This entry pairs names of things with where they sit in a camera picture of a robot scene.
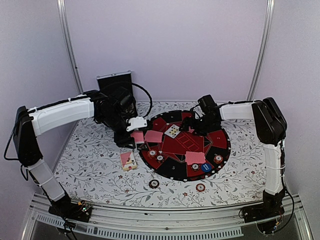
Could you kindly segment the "orange chip stack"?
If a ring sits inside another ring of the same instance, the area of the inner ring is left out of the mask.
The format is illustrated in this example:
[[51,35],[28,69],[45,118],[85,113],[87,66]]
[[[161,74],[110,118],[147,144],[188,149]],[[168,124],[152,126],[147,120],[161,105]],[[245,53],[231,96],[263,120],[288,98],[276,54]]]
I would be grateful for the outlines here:
[[198,192],[203,192],[206,189],[205,185],[202,183],[197,184],[195,188]]

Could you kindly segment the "red playing card deck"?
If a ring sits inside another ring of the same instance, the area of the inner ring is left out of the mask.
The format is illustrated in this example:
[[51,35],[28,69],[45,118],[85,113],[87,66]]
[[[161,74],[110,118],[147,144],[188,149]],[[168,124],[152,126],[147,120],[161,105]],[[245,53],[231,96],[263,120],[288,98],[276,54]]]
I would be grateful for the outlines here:
[[130,136],[134,138],[136,144],[143,144],[145,142],[143,131],[133,131]]

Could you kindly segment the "blue small blind button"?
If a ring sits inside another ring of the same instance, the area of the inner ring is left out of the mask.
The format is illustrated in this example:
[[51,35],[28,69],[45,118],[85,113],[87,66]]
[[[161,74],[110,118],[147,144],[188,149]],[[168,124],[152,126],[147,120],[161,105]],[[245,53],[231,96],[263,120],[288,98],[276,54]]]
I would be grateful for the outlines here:
[[212,166],[210,163],[203,163],[201,166],[200,166],[201,170],[205,173],[208,173],[212,170]]

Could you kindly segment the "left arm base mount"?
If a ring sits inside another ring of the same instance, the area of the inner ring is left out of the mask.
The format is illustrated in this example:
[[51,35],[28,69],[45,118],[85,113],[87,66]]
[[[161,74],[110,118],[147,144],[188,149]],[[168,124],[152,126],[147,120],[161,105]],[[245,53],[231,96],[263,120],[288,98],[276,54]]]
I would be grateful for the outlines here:
[[92,205],[84,201],[73,203],[70,200],[60,199],[52,202],[48,212],[63,219],[88,223],[92,214]]

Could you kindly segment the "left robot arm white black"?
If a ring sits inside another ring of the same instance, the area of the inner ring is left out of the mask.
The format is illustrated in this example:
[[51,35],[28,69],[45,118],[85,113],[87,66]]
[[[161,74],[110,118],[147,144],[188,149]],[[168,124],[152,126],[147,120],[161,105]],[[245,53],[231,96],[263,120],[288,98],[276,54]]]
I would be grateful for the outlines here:
[[147,126],[147,120],[131,109],[135,107],[133,95],[121,89],[116,95],[105,95],[100,90],[90,90],[75,97],[60,100],[41,107],[21,106],[16,111],[13,129],[8,139],[14,144],[16,161],[25,169],[27,180],[32,178],[50,201],[51,206],[63,217],[70,217],[82,208],[72,203],[44,160],[39,147],[42,135],[49,133],[54,140],[66,140],[66,133],[54,134],[53,130],[71,130],[79,120],[93,119],[114,132],[114,142],[119,147],[135,148],[131,132]]

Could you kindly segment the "orange chips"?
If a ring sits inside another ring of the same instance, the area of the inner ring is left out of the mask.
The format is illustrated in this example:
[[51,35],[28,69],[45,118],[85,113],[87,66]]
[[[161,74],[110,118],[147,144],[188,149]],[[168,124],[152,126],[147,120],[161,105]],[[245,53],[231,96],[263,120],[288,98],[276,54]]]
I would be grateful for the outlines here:
[[153,159],[157,156],[157,151],[156,150],[149,150],[148,153],[147,153],[147,157],[150,158],[150,159]]
[[213,162],[215,164],[221,164],[222,162],[224,161],[224,158],[222,155],[215,155],[214,158],[213,158]]

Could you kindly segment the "dark chips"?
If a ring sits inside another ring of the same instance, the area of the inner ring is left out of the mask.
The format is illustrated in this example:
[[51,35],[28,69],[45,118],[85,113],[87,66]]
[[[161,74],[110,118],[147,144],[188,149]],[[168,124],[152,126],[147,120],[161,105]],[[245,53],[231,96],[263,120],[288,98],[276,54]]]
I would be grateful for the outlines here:
[[157,162],[162,162],[164,160],[164,156],[163,155],[157,155],[156,156],[156,161]]
[[198,164],[194,163],[191,165],[191,168],[193,171],[198,171],[200,169],[200,166]]

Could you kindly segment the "dark red chip stack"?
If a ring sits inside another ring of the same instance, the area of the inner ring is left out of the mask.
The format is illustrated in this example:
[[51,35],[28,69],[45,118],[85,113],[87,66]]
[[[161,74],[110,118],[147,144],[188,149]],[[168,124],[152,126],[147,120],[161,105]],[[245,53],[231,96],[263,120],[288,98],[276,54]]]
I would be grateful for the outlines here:
[[151,180],[151,181],[148,183],[148,185],[149,185],[149,187],[150,187],[151,189],[156,189],[156,188],[159,187],[160,183],[159,183],[158,180],[153,179],[153,180]]

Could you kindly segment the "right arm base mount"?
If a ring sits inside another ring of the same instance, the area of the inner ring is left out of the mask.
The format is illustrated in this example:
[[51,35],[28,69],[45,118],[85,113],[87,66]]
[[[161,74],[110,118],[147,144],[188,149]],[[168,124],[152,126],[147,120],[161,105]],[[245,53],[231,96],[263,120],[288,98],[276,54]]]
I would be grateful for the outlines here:
[[245,206],[240,209],[238,216],[245,223],[256,222],[256,227],[264,235],[274,234],[284,218],[284,207],[265,208],[264,204]]

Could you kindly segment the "single red dealt card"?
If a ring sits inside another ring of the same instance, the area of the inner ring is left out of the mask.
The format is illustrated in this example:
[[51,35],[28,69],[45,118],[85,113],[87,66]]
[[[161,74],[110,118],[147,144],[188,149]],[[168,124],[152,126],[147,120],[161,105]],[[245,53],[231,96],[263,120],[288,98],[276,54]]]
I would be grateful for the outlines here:
[[144,135],[144,141],[148,143],[161,143],[163,133],[155,130],[148,130]]

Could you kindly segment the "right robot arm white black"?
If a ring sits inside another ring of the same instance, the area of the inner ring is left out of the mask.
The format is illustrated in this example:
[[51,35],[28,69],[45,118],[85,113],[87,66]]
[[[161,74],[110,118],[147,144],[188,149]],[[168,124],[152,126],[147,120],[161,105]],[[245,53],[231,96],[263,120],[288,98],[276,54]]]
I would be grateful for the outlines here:
[[195,134],[205,136],[209,130],[220,127],[222,121],[253,120],[256,135],[265,153],[266,184],[261,204],[243,207],[245,222],[271,218],[283,214],[282,200],[286,194],[284,183],[287,122],[272,97],[263,100],[228,102],[217,105],[211,95],[198,99],[203,116],[193,112],[185,118],[181,131],[192,129]]

